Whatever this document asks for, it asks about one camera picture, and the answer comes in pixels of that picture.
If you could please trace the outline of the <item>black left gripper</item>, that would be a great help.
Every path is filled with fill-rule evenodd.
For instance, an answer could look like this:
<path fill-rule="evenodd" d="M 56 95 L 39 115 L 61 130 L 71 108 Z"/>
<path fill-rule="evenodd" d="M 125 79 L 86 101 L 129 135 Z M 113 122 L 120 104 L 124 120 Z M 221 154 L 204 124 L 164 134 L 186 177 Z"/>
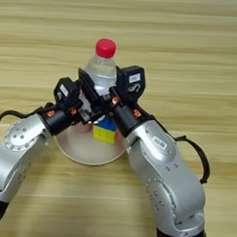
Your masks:
<path fill-rule="evenodd" d="M 81 100 L 86 105 L 102 106 L 102 97 L 97 92 L 95 83 L 87 71 L 79 68 L 78 78 L 82 90 Z M 52 136 L 59 135 L 71 125 L 74 126 L 78 123 L 86 124 L 91 118 L 91 114 L 88 111 L 78 109 L 77 106 L 63 108 L 50 102 L 41 108 L 38 113 L 41 115 Z"/>

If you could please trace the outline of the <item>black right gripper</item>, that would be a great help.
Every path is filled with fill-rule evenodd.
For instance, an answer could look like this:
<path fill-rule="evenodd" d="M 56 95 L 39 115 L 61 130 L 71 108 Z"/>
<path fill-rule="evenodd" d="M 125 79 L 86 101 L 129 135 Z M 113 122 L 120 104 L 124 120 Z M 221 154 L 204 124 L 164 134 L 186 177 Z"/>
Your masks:
<path fill-rule="evenodd" d="M 105 115 L 106 108 L 101 105 L 91 106 L 90 120 L 97 122 Z M 108 105 L 108 115 L 115 123 L 118 131 L 126 138 L 136 127 L 144 122 L 153 120 L 154 117 L 145 112 L 136 102 L 124 102 L 119 96 L 114 96 Z"/>

